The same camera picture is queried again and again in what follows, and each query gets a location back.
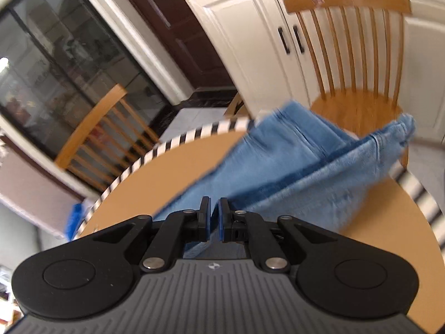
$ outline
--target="striped trim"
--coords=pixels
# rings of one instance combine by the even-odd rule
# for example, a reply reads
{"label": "striped trim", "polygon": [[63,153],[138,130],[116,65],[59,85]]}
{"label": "striped trim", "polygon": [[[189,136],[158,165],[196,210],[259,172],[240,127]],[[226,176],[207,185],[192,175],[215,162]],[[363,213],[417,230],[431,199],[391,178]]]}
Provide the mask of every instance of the striped trim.
{"label": "striped trim", "polygon": [[99,208],[101,203],[108,197],[108,195],[116,189],[116,187],[123,182],[127,177],[129,177],[132,173],[136,172],[141,166],[146,165],[156,157],[164,154],[165,152],[179,147],[185,143],[192,142],[196,139],[209,137],[217,134],[224,134],[230,132],[232,130],[237,132],[246,132],[250,130],[254,126],[254,121],[247,117],[240,117],[235,119],[227,119],[223,121],[219,121],[212,124],[207,124],[202,126],[201,128],[193,129],[184,133],[180,136],[177,136],[173,139],[165,143],[161,143],[156,145],[151,151],[147,152],[144,157],[139,158],[132,166],[128,167],[126,170],[122,172],[122,174],[117,177],[113,183],[102,193],[101,197],[96,201],[94,206],[87,213],[83,221],[81,222],[80,227],[78,228],[74,239],[79,238],[80,234],[86,227],[88,221],[93,217],[94,212]]}
{"label": "striped trim", "polygon": [[402,167],[399,161],[391,167],[390,176],[413,199],[428,220],[445,261],[445,215],[436,200],[413,174]]}

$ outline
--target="metal screw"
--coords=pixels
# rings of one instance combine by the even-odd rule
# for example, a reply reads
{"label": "metal screw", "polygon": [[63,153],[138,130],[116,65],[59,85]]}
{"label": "metal screw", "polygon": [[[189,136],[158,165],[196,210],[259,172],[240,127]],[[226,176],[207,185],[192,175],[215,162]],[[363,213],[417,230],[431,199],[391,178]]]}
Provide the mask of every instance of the metal screw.
{"label": "metal screw", "polygon": [[165,261],[160,257],[149,257],[142,263],[147,269],[160,269],[165,265]]}
{"label": "metal screw", "polygon": [[284,269],[287,264],[288,261],[282,257],[270,257],[266,260],[266,266],[274,270]]}

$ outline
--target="tiled floor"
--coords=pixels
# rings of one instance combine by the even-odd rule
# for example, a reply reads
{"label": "tiled floor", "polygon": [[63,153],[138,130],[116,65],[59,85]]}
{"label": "tiled floor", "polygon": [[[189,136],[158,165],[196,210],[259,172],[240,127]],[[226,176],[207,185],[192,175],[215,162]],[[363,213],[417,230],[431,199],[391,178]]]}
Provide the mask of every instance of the tiled floor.
{"label": "tiled floor", "polygon": [[[172,139],[188,130],[223,119],[226,108],[184,108],[161,137]],[[408,170],[413,173],[445,212],[445,149],[419,143],[409,145]]]}

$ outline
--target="cabinet handle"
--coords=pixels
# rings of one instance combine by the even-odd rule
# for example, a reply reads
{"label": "cabinet handle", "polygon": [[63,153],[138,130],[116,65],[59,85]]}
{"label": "cabinet handle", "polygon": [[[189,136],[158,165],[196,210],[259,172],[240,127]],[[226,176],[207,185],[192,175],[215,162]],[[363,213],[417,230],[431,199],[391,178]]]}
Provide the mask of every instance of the cabinet handle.
{"label": "cabinet handle", "polygon": [[300,36],[298,35],[298,27],[296,25],[294,25],[294,34],[295,34],[295,37],[297,38],[297,43],[300,48],[300,51],[302,54],[304,54],[304,47],[303,47],[303,45],[301,45]]}
{"label": "cabinet handle", "polygon": [[281,38],[281,42],[283,43],[284,50],[286,50],[286,54],[289,55],[291,53],[291,51],[289,50],[288,45],[286,44],[286,40],[284,40],[282,27],[278,28],[278,33],[280,34],[280,38]]}

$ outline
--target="jeans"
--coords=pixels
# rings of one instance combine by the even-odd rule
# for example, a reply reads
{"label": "jeans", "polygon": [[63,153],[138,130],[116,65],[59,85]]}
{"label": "jeans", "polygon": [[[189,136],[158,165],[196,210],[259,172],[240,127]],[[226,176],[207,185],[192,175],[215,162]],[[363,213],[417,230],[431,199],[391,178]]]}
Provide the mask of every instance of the jeans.
{"label": "jeans", "polygon": [[402,114],[356,140],[297,102],[265,118],[223,162],[167,204],[155,220],[228,197],[231,207],[267,221],[292,215],[338,232],[357,210],[367,188],[388,174],[414,133]]}

